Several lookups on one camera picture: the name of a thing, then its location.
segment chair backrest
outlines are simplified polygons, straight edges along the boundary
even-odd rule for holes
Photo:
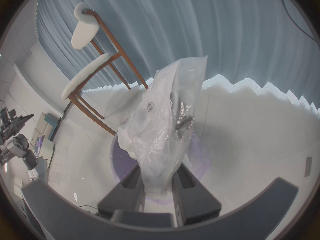
[[[99,24],[93,15],[83,14],[84,9],[89,8],[85,2],[79,3],[74,8],[74,16],[79,21],[71,38],[73,48],[80,50],[84,48],[97,34]]]

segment sofa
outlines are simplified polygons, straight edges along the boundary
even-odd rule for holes
[[[40,148],[39,157],[46,159],[47,167],[49,167],[49,162],[54,154],[54,143],[51,141],[51,138],[54,134],[54,130],[58,126],[58,118],[54,115],[47,113],[41,113],[37,125],[34,129],[32,138],[29,139],[29,149],[36,151],[36,141],[37,138],[40,138],[44,135],[42,146]]]

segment printed symbol on bag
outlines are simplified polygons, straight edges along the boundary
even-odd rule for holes
[[[150,103],[148,104],[148,106],[147,106],[148,112],[150,112],[150,111],[152,110],[152,108],[153,108],[153,102],[150,102]]]

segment translucent plastic packaging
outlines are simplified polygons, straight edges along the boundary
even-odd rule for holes
[[[166,194],[186,154],[206,65],[207,56],[182,58],[158,70],[118,129],[119,146],[138,161],[149,197]]]

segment beige sofa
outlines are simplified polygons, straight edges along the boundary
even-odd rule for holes
[[[29,149],[35,151],[36,143],[34,141],[37,141],[37,138],[40,138],[40,136],[44,135],[39,157],[46,159],[48,161],[47,166],[49,166],[49,162],[54,153],[54,143],[48,140],[48,136],[50,136],[53,126],[45,121],[45,116],[46,115],[42,113],[39,117],[38,123],[32,135],[32,139],[29,140]]]

